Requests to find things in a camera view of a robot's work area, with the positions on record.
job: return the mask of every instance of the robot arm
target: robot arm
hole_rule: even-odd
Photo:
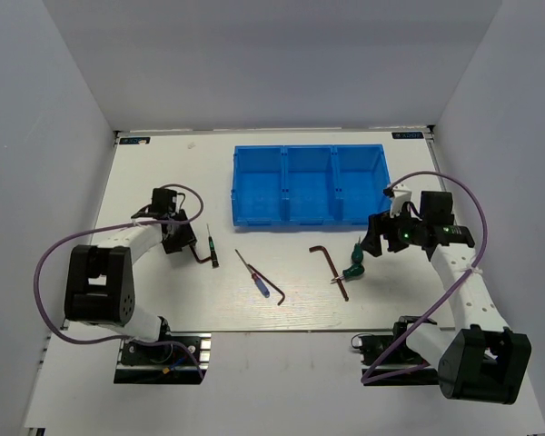
[[[382,235],[390,252],[418,245],[444,289],[449,289],[471,268],[476,256],[468,228],[453,224],[451,193],[422,192],[418,218],[411,217],[407,207],[411,198],[407,187],[396,186],[386,193],[392,197],[391,210],[370,217],[362,248],[373,256],[381,255]],[[448,302],[456,332],[443,332],[433,322],[425,322],[408,336],[405,346],[438,370],[439,385],[447,398],[514,403],[530,357],[527,336],[510,330],[479,271],[473,272]],[[397,337],[405,330],[398,325]]]
[[[176,211],[176,196],[170,189],[154,189],[152,203],[132,218],[186,220],[184,210]],[[190,224],[154,224],[123,229],[97,245],[77,245],[69,262],[65,317],[141,341],[158,341],[167,322],[136,304],[133,265],[155,245],[172,253],[195,243]]]

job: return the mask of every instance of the blue plastic bin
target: blue plastic bin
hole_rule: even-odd
[[[233,223],[367,225],[389,182],[380,144],[237,146]]]
[[[234,225],[272,225],[286,221],[282,204],[282,147],[236,147]]]
[[[342,145],[337,160],[343,199],[343,219],[351,224],[367,224],[368,215],[390,208],[383,188],[390,182],[381,146]]]
[[[290,223],[323,225],[335,221],[335,175],[330,146],[286,147]]]

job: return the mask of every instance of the wire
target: wire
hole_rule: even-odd
[[[183,207],[183,202],[185,202],[185,193],[178,193],[178,195],[181,195],[183,197],[183,200],[180,203],[180,209],[178,209],[178,211],[181,211]]]
[[[476,196],[474,195],[474,193],[471,191],[471,189],[466,186],[463,182],[461,182],[460,180],[458,179],[455,179],[454,177],[450,176],[450,175],[447,175],[447,174],[443,174],[443,173],[438,173],[438,172],[435,172],[435,171],[418,171],[416,173],[410,173],[410,174],[406,174],[404,175],[401,179],[398,179],[396,180],[395,182],[391,183],[390,186],[395,186],[396,184],[399,184],[401,182],[403,182],[404,180],[407,180],[411,177],[415,177],[417,175],[435,175],[435,176],[438,176],[442,179],[446,179],[446,180],[450,180],[451,182],[454,182],[456,183],[460,188],[462,188],[466,194],[472,199],[472,202],[474,203],[474,205],[476,206],[476,209],[479,213],[479,216],[481,217],[481,222],[482,222],[482,242],[481,242],[481,249],[479,250],[479,252],[477,253],[476,257],[474,258],[474,260],[472,261],[472,264],[471,264],[471,267],[470,269],[466,270],[459,278],[456,282],[454,282],[454,284],[448,289],[448,291],[446,291],[442,297],[437,301],[435,302],[432,307],[430,309],[428,309],[419,319],[418,321],[416,321],[414,324],[412,324],[408,330],[406,332],[404,332],[397,340],[395,340],[394,342],[391,343],[391,345],[382,353],[380,354],[380,356],[372,363],[372,365],[368,368],[368,370],[363,374],[362,376],[362,383],[363,384],[367,384],[367,383],[371,383],[371,382],[376,382],[378,380],[381,380],[381,379],[384,379],[384,378],[387,378],[387,377],[382,377],[382,375],[385,375],[385,374],[382,374],[382,375],[377,375],[377,376],[374,376],[374,377],[370,377],[372,375],[372,372],[375,371],[375,369],[396,349],[398,348],[400,345],[403,344],[403,342],[406,340],[406,338],[408,336],[410,336],[418,327],[420,327],[421,324],[423,324],[429,317],[430,315],[432,315],[434,312],[436,312],[451,296],[452,294],[462,286],[462,284],[464,282],[466,282],[466,280],[471,276],[472,274],[472,268],[476,268],[477,265],[481,262],[481,259],[482,259],[482,256],[484,255],[484,252],[486,251],[487,249],[487,241],[489,239],[489,226],[487,225],[487,219],[486,219],[486,216],[484,215],[484,211],[482,210],[482,206],[481,206],[481,203],[479,202],[479,200],[476,198]],[[421,365],[419,366],[414,366],[413,368],[408,368],[407,372],[405,373],[408,373],[408,372],[413,372],[413,371],[418,371],[421,369]]]
[[[165,359],[163,359],[162,361],[155,361],[153,359],[150,359],[149,362],[151,363],[157,363],[157,364],[160,364],[160,363],[165,363],[168,361],[168,359],[170,357],[172,357],[172,353],[173,353],[173,344],[170,345],[172,347],[172,349],[170,350],[170,352],[168,353],[167,357]]]
[[[77,238],[80,238],[80,237],[83,237],[83,236],[87,236],[89,234],[111,232],[113,230],[128,229],[128,228],[134,227],[136,225],[174,224],[174,223],[188,224],[188,223],[191,223],[192,221],[194,221],[195,219],[197,219],[203,212],[203,199],[200,196],[200,194],[198,194],[192,188],[189,188],[187,186],[184,186],[184,185],[178,184],[178,183],[169,183],[169,184],[166,184],[166,185],[162,186],[162,188],[170,188],[170,187],[185,189],[186,191],[192,193],[198,199],[198,201],[200,202],[200,210],[198,211],[198,213],[196,215],[194,215],[192,218],[190,218],[188,220],[184,220],[184,221],[151,220],[151,221],[142,221],[142,222],[139,222],[139,223],[130,222],[130,223],[123,223],[123,224],[109,225],[107,227],[101,227],[99,229],[83,230],[82,232],[77,232],[77,233],[73,233],[73,234],[70,234],[68,236],[65,236],[65,238],[63,238],[60,241],[57,241],[56,243],[51,245],[43,253],[43,255],[38,260],[38,263],[36,264],[35,276],[33,277],[33,293],[34,293],[34,296],[35,296],[36,308],[38,309],[38,312],[40,313],[41,318],[45,322],[46,327],[48,327],[49,330],[55,336],[57,336],[59,339],[65,341],[65,342],[72,343],[74,345],[93,345],[93,344],[96,344],[96,343],[114,341],[116,339],[132,340],[132,338],[130,338],[129,336],[125,336],[125,335],[122,335],[122,334],[115,334],[115,335],[112,335],[112,336],[106,336],[106,337],[97,338],[97,339],[80,340],[80,339],[72,338],[72,337],[67,336],[66,334],[62,333],[55,326],[55,324],[51,321],[51,319],[48,316],[48,313],[46,313],[45,306],[43,305],[43,301],[42,301],[41,296],[40,296],[40,274],[41,274],[41,271],[43,270],[43,266],[44,266],[48,256],[50,256],[53,253],[53,251],[56,250],[58,247],[60,247],[64,243],[68,243],[69,241],[72,241],[73,239],[77,239]],[[193,354],[190,353],[188,348],[185,345],[181,344],[180,342],[177,342],[177,341],[144,342],[144,341],[137,341],[137,340],[133,340],[133,342],[145,345],[147,347],[150,347],[150,346],[163,346],[163,345],[173,344],[174,346],[185,350],[185,352],[191,357],[193,364],[196,366],[196,369],[200,373],[200,377],[203,377],[202,370],[200,369],[200,364],[195,359],[195,357],[193,357]]]
[[[418,209],[416,209],[416,205],[412,202],[408,202],[408,205],[410,206],[410,210],[414,212],[414,215],[416,215],[418,218],[421,218],[421,215],[418,212]]]
[[[192,251],[193,258],[194,258],[198,263],[206,263],[206,262],[208,262],[209,260],[212,259],[212,257],[210,257],[210,256],[204,257],[203,259],[200,259],[200,256],[198,256],[198,252],[197,252],[196,249],[193,247],[193,245],[190,245],[190,250]]]
[[[409,374],[410,372],[423,370],[425,368],[428,368],[429,366],[430,366],[429,363],[424,362],[424,363],[422,363],[420,365],[412,366],[411,368],[405,368],[403,370],[392,371],[392,372],[385,372],[385,373],[380,374],[380,375],[374,375],[368,381],[365,381],[363,384],[373,383],[373,382],[377,382],[378,380],[383,380],[383,379],[389,379],[390,377],[395,377],[397,375]]]
[[[173,371],[177,366],[180,366],[182,363],[185,362],[185,357],[181,357],[180,359],[178,359],[177,361],[175,361],[174,364],[168,366],[168,369],[170,371]]]

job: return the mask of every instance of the small black screwdriver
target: small black screwdriver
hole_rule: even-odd
[[[208,229],[208,245],[210,245],[210,259],[212,259],[212,267],[218,268],[220,265],[218,264],[218,256],[216,255],[216,249],[214,248],[214,241],[210,235],[210,226],[206,224],[206,228]]]

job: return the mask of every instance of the blue screwdriver handle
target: blue screwdriver handle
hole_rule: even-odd
[[[256,272],[253,272],[251,274],[251,277],[254,280],[254,284],[256,284],[256,287],[261,292],[261,294],[264,296],[264,298],[269,298],[271,296],[271,293],[267,289],[266,285],[264,284],[263,280],[256,274]]]

